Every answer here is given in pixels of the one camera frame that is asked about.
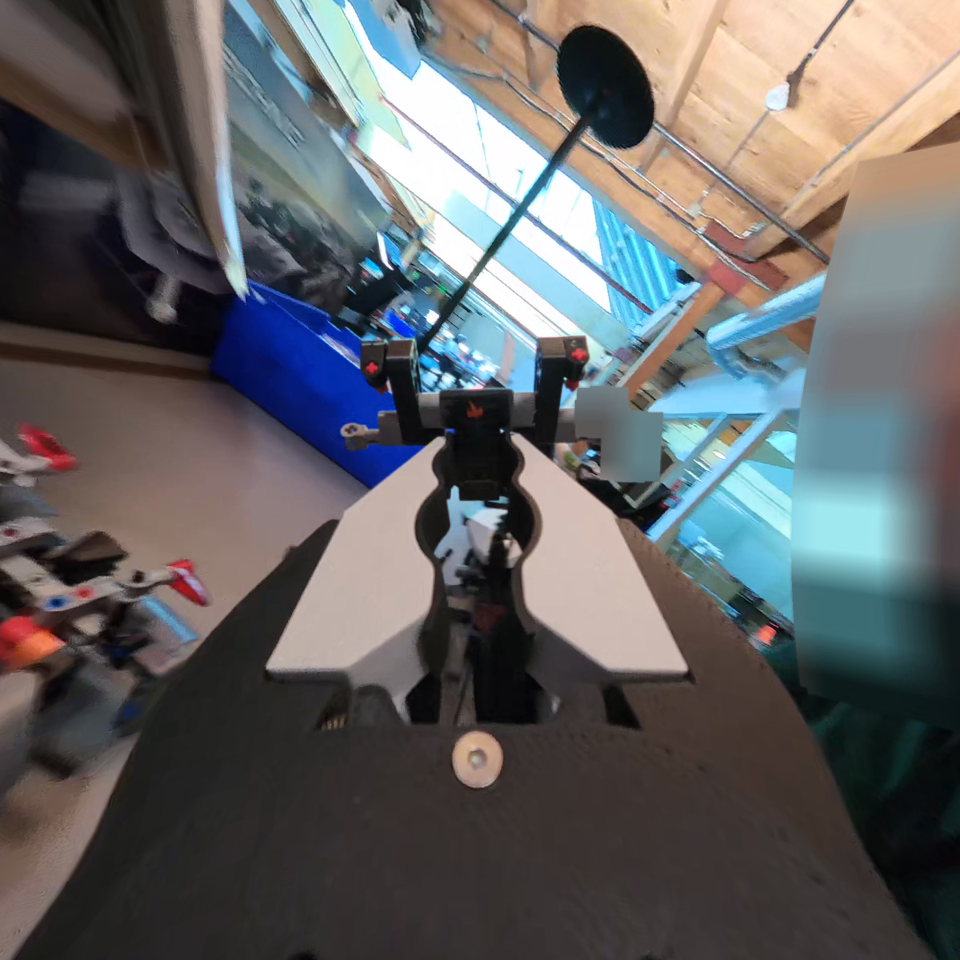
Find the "lego instruction booklet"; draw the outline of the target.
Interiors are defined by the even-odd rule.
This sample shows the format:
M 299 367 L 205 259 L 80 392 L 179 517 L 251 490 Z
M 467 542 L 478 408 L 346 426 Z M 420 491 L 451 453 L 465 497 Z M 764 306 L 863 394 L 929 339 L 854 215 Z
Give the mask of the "lego instruction booklet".
M 102 38 L 146 124 L 147 172 L 117 174 L 128 249 L 172 282 L 245 297 L 223 2 L 98 2 Z

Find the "flame print lego assembly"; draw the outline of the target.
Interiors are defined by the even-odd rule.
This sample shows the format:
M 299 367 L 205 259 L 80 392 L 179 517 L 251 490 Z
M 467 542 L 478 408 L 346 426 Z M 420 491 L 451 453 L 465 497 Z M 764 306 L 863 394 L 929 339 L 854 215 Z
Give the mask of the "flame print lego assembly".
M 463 498 L 505 496 L 521 437 L 544 454 L 577 439 L 573 409 L 562 408 L 564 390 L 575 393 L 590 359 L 585 336 L 537 341 L 534 390 L 502 387 L 421 391 L 419 360 L 411 339 L 362 343 L 360 370 L 366 383 L 390 393 L 394 408 L 377 414 L 376 426 L 346 423 L 341 436 L 349 450 L 367 447 L 424 447 L 444 441 L 441 481 Z

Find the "lego set box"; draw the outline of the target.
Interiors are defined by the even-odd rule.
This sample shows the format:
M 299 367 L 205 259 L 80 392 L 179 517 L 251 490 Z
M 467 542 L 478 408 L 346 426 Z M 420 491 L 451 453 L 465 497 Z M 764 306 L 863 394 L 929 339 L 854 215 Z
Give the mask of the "lego set box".
M 246 277 L 337 316 L 390 218 L 386 199 L 250 2 L 223 3 L 222 58 Z

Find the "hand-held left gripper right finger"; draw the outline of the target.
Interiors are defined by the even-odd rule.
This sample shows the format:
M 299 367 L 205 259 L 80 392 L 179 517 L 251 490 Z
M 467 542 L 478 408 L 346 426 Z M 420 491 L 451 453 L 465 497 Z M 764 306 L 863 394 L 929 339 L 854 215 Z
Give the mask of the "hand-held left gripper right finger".
M 690 666 L 612 512 L 534 443 L 509 436 L 513 606 L 529 639 L 536 718 L 612 688 L 684 684 Z

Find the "blue plastic bin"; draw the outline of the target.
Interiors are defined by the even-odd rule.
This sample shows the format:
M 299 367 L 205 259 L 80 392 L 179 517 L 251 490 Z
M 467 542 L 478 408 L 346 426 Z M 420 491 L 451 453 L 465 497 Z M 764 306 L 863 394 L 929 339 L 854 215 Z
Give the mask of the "blue plastic bin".
M 323 311 L 250 282 L 226 313 L 211 372 L 276 419 L 314 450 L 367 487 L 420 452 L 419 447 L 373 445 L 350 451 L 348 423 L 374 428 L 393 411 L 358 365 L 361 340 Z

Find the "lego car chassis model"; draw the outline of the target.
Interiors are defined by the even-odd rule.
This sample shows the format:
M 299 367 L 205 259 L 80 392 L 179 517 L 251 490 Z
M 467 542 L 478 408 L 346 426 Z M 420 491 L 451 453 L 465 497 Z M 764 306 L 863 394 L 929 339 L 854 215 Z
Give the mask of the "lego car chassis model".
M 78 461 L 36 426 L 17 439 L 1 444 L 2 797 L 31 765 L 70 777 L 137 735 L 201 641 L 158 591 L 211 603 L 187 558 L 125 568 L 107 532 L 63 536 L 32 489 Z

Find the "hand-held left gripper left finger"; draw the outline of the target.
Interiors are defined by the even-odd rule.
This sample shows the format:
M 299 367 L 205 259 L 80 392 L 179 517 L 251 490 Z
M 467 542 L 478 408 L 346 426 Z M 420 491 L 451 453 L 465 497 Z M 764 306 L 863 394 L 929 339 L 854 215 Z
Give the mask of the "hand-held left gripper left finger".
M 379 688 L 409 722 L 408 696 L 446 646 L 430 637 L 446 608 L 445 447 L 434 438 L 345 512 L 267 660 L 270 679 Z

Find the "black pole stand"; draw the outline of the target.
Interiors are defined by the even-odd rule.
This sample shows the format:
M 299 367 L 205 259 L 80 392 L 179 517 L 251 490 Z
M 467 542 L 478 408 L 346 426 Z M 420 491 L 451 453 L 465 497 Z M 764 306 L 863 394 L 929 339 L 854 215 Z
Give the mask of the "black pole stand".
M 588 131 L 608 149 L 629 150 L 640 145 L 654 128 L 655 105 L 648 75 L 629 45 L 610 30 L 596 25 L 571 30 L 558 45 L 556 72 L 563 99 L 577 115 L 574 125 L 532 186 L 514 205 L 508 220 L 470 273 L 443 303 L 438 318 L 417 338 L 416 350 L 420 354 L 447 325 L 535 199 L 564 167 Z

